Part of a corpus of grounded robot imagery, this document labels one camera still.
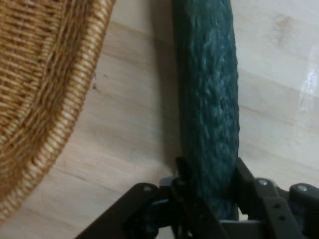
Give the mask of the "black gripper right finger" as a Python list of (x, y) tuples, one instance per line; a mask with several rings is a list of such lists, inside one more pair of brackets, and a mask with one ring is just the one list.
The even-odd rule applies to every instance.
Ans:
[(319, 237), (319, 190), (298, 183), (288, 191), (274, 181), (254, 177), (241, 158), (232, 179), (232, 191), (240, 211), (259, 221), (270, 239)]

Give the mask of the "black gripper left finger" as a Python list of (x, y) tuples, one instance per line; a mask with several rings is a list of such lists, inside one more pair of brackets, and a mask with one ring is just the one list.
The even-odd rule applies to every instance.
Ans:
[(177, 177), (156, 186), (138, 183), (84, 229), (79, 239), (155, 239), (171, 227), (176, 239), (228, 239), (230, 235), (190, 186), (191, 169), (176, 158)]

